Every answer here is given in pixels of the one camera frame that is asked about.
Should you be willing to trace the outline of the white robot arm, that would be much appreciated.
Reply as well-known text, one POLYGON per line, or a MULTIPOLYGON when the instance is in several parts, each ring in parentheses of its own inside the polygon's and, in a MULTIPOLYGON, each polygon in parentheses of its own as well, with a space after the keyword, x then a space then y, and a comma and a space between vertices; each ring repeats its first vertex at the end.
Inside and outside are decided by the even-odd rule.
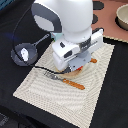
POLYGON ((35 0, 31 11, 40 28, 62 34, 52 44, 54 65, 62 73, 90 62, 103 45, 103 29, 91 28, 92 0, 35 0))

